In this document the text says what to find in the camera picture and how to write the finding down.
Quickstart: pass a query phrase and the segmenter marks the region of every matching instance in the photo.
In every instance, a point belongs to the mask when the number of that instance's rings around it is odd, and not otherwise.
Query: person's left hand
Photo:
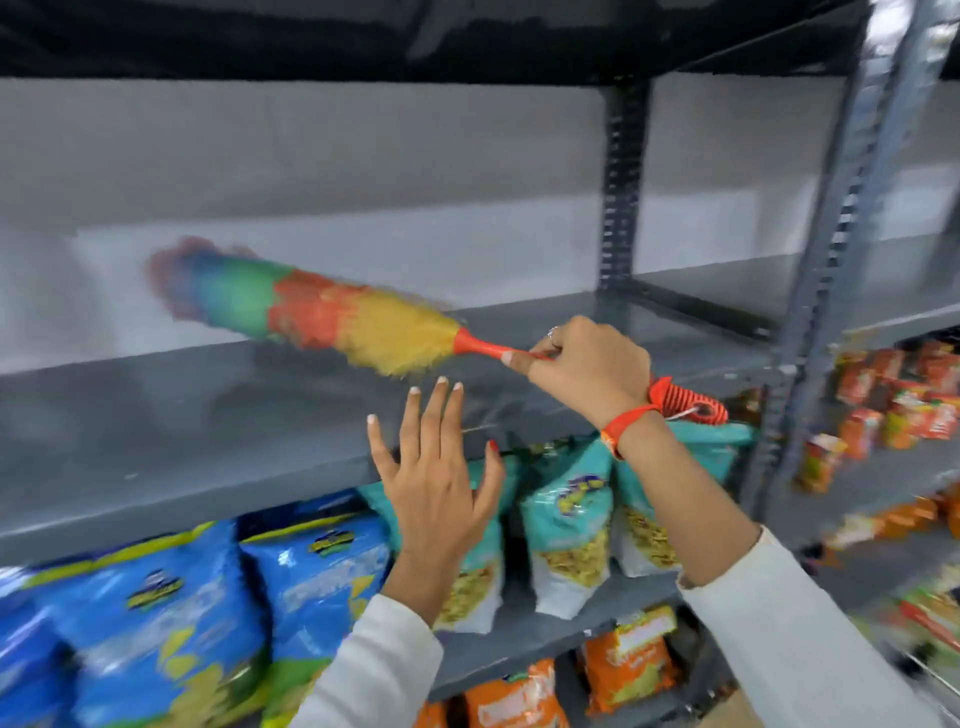
[[[447,391],[441,376],[421,418],[420,389],[410,389],[400,425],[399,463],[383,443],[379,421],[374,415],[367,419],[373,463],[403,540],[382,593],[406,604],[428,625],[436,621],[460,564],[496,513],[505,475],[491,440],[483,481],[471,490],[461,425],[464,387],[453,387],[444,410]]]

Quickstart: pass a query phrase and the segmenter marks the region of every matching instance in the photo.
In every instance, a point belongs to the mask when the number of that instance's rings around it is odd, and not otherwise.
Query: shelving unit
[[[682,385],[717,398],[764,387],[758,440],[738,492],[744,509],[791,547],[850,512],[930,493],[960,473],[956,446],[930,442],[848,464],[823,497],[790,485],[822,416],[838,348],[880,347],[960,324],[960,223],[938,236],[874,240],[897,153],[930,88],[942,71],[960,77],[960,54],[951,52],[960,0],[742,0],[693,10],[682,0],[636,0],[615,12],[579,0],[549,8],[521,1],[509,12],[460,2],[345,3],[307,16],[301,3],[282,0],[28,5],[0,11],[0,24],[18,29],[0,36],[2,74],[606,87],[596,291],[454,315],[478,336],[527,347],[584,314],[628,333],[649,350],[658,374]],[[50,42],[64,28],[71,42]],[[652,79],[676,70],[846,77],[800,253],[635,276]],[[464,358],[441,371],[469,393],[468,457],[491,438],[510,449],[589,433],[582,419],[497,362]],[[115,546],[376,480],[364,419],[376,412],[384,432],[396,432],[414,381],[351,370],[331,354],[251,343],[0,376],[0,565]],[[943,532],[864,545],[849,554],[847,570],[825,573],[822,583],[842,606],[856,604],[951,546]],[[444,637],[432,697],[559,655],[618,617],[676,598],[673,575],[615,573],[576,619],[562,621],[536,615],[526,581],[512,578],[490,635]],[[707,693],[726,674],[718,662],[699,660],[689,687]],[[558,681],[573,724],[591,728],[639,728],[704,698],[677,690],[591,719],[564,661]]]

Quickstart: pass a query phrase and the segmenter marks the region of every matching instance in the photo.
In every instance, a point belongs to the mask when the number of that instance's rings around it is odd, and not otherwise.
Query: gray wall
[[[798,250],[839,93],[660,80],[636,269]],[[0,109],[0,372],[232,340],[143,285],[188,233],[447,305],[595,282],[594,89],[3,80]],[[939,87],[885,236],[942,226],[958,114]]]

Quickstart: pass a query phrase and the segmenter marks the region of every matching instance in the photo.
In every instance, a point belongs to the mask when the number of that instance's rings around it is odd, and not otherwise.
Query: red wristband
[[[627,429],[630,425],[639,420],[647,412],[659,412],[660,408],[655,404],[644,404],[637,409],[631,409],[627,412],[624,412],[622,415],[617,415],[613,418],[611,423],[600,430],[600,440],[604,445],[607,446],[607,449],[611,452],[613,457],[617,460],[623,460],[623,457],[617,452],[616,446],[620,442],[620,436],[623,434],[624,430]]]

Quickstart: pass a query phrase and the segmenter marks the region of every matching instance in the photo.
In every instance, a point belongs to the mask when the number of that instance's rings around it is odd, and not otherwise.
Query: person's right hand
[[[502,361],[544,392],[579,412],[597,429],[628,410],[648,404],[650,354],[607,324],[574,316],[553,329],[533,353],[507,352]]]

